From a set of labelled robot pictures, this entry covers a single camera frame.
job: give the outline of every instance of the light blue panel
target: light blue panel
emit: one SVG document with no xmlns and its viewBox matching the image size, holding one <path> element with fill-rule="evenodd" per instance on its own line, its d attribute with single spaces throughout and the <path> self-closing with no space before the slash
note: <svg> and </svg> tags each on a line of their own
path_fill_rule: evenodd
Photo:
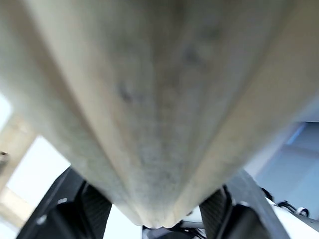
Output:
<svg viewBox="0 0 319 239">
<path fill-rule="evenodd" d="M 296 184 L 287 196 L 287 201 L 297 208 L 309 209 L 311 218 L 319 218 L 319 162 L 313 165 L 304 178 Z"/>
<path fill-rule="evenodd" d="M 256 181 L 275 197 L 276 202 L 289 200 L 289 195 L 306 174 L 317 167 L 317 161 L 316 158 L 296 155 L 293 151 L 281 151 L 256 177 Z"/>
</svg>

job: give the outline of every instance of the blurry object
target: blurry object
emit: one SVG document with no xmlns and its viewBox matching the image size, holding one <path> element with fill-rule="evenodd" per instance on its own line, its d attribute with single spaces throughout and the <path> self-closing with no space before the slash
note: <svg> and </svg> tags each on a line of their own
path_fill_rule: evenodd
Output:
<svg viewBox="0 0 319 239">
<path fill-rule="evenodd" d="M 0 89 L 132 222 L 172 227 L 314 106 L 318 12 L 316 0 L 2 1 Z"/>
<path fill-rule="evenodd" d="M 0 193 L 33 143 L 36 135 L 33 128 L 16 113 L 11 116 L 3 128 L 0 133 L 0 149 L 9 154 L 9 161 L 1 169 Z"/>
<path fill-rule="evenodd" d="M 287 201 L 280 202 L 277 205 L 278 205 L 278 207 L 288 209 L 289 212 L 291 212 L 291 213 L 295 213 L 295 214 L 298 214 L 298 215 L 301 215 L 301 216 L 304 216 L 307 218 L 310 215 L 309 210 L 307 208 L 303 208 L 303 207 L 295 208 L 293 205 L 291 205 Z"/>
<path fill-rule="evenodd" d="M 7 153 L 0 151 L 0 174 L 2 172 L 2 170 L 4 169 L 4 167 L 6 166 L 6 164 L 9 161 L 9 156 Z"/>
</svg>

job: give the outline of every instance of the white wall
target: white wall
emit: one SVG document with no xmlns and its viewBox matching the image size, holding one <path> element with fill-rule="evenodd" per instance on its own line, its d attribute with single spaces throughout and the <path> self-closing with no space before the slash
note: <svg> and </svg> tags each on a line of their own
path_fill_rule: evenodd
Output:
<svg viewBox="0 0 319 239">
<path fill-rule="evenodd" d="M 256 177 L 276 202 L 287 200 L 319 218 L 319 123 L 305 129 L 280 150 Z"/>
</svg>

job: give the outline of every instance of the black plastic part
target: black plastic part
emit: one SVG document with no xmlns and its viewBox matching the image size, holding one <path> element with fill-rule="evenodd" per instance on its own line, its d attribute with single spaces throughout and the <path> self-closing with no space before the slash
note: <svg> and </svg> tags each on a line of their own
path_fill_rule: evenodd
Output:
<svg viewBox="0 0 319 239">
<path fill-rule="evenodd" d="M 245 171 L 199 207 L 207 239 L 289 239 L 264 192 Z"/>
<path fill-rule="evenodd" d="M 54 181 L 17 239 L 102 239 L 111 206 L 68 168 Z"/>
</svg>

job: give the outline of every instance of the beige wooden board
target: beige wooden board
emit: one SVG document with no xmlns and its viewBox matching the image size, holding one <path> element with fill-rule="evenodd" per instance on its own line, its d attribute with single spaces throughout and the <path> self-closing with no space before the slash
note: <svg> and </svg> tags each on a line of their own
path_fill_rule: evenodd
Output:
<svg viewBox="0 0 319 239">
<path fill-rule="evenodd" d="M 5 187 L 0 193 L 0 216 L 17 228 L 22 228 L 34 207 Z"/>
<path fill-rule="evenodd" d="M 17 114 L 11 116 L 0 133 L 0 151 L 8 154 L 8 162 L 0 172 L 0 193 L 36 136 L 33 128 Z"/>
<path fill-rule="evenodd" d="M 318 93 L 316 0 L 0 7 L 0 89 L 148 227 L 173 226 Z"/>
</svg>

